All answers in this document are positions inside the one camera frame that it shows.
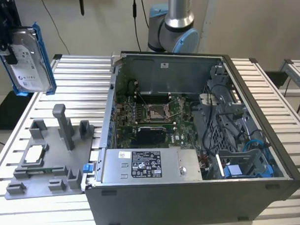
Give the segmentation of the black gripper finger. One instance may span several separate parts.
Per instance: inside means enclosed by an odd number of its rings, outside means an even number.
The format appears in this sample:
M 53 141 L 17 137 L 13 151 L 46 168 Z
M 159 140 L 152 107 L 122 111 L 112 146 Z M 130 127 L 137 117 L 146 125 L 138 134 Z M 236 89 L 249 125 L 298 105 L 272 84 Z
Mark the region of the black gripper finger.
M 12 47 L 10 46 L 10 44 L 7 45 L 7 52 L 8 54 L 4 56 L 7 64 L 9 65 L 15 65 L 18 63 L 18 60 L 14 54 L 14 51 L 12 49 Z

